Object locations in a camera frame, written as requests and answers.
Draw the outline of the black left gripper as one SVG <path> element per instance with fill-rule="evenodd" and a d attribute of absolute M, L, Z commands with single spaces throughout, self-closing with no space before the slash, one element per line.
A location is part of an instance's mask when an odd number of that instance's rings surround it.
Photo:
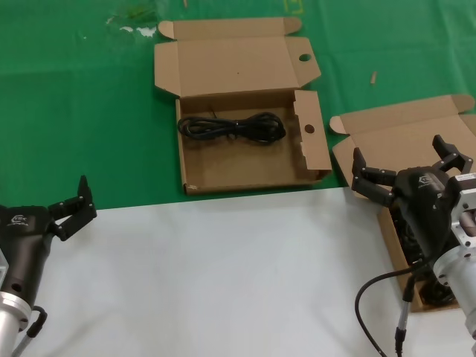
<path fill-rule="evenodd" d="M 47 208 L 1 207 L 1 252 L 8 269 L 1 291 L 22 300 L 36 299 L 53 236 L 66 241 L 97 217 L 86 176 L 77 195 Z"/>

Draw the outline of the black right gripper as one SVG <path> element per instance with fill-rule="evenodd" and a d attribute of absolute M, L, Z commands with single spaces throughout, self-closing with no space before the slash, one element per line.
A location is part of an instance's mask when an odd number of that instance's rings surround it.
<path fill-rule="evenodd" d="M 471 172 L 473 160 L 435 135 L 432 145 L 440 160 L 433 166 L 399 172 L 368 167 L 361 150 L 353 150 L 351 188 L 370 201 L 390 207 L 395 199 L 423 254 L 428 259 L 455 256 L 460 243 L 451 232 L 451 203 L 445 197 L 448 171 Z"/>

